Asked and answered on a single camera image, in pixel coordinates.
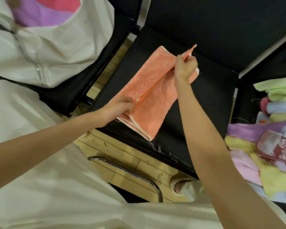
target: tiled floor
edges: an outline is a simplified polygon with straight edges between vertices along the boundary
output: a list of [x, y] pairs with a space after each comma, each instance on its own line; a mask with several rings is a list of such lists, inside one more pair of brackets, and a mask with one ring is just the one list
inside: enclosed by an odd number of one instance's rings
[[[131, 46], [128, 39], [124, 42], [96, 83], [88, 92], [88, 96], [95, 98], [102, 87], [110, 79], [111, 75], [117, 68], [122, 57]], [[122, 143], [111, 138], [97, 130], [93, 130], [92, 134], [87, 137], [81, 137], [75, 141], [80, 146], [84, 154], [88, 156], [100, 155], [104, 158], [111, 159], [115, 162], [123, 163], [130, 169], [148, 175], [160, 187], [164, 202], [187, 201], [183, 196], [175, 196], [169, 185], [175, 177], [184, 177], [185, 175], [176, 169]], [[103, 162], [91, 162], [96, 165], [103, 178], [122, 189], [125, 189], [141, 198], [150, 202], [157, 202], [158, 196], [156, 190], [149, 184], [132, 177], [118, 169], [115, 169]]]

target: purple cloth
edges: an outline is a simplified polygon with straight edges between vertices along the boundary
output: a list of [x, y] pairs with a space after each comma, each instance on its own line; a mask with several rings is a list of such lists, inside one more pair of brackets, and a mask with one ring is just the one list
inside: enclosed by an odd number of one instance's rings
[[20, 0], [20, 7], [12, 9], [16, 22], [23, 27], [56, 26], [74, 13], [48, 8], [37, 0]]
[[229, 124], [227, 135], [234, 136], [243, 140], [258, 142], [264, 133], [268, 130], [282, 133], [283, 127], [286, 126], [286, 121], [265, 123], [265, 124]]

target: forearm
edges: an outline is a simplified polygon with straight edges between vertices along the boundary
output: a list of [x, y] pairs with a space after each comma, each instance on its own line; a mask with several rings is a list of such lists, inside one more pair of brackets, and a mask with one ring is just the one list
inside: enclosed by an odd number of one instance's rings
[[95, 116], [95, 112], [91, 112], [0, 143], [0, 188], [95, 128], [98, 121]]
[[188, 150], [195, 171], [225, 229], [286, 228], [247, 184], [186, 80], [176, 82]]

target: person's left arm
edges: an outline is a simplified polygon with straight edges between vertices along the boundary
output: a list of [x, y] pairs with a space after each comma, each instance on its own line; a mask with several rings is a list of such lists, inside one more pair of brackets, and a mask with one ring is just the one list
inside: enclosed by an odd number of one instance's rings
[[88, 130], [105, 126], [133, 107], [131, 97], [120, 97], [97, 111], [0, 143], [0, 188], [63, 149]]

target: person's left hand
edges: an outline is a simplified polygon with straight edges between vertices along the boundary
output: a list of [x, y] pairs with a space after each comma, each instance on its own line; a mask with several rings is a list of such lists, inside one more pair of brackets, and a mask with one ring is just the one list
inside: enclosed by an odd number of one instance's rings
[[132, 111], [134, 102], [132, 97], [120, 96], [114, 101], [109, 102], [103, 108], [97, 110], [95, 113], [99, 115], [98, 128], [104, 127], [110, 121], [121, 116], [126, 111]]

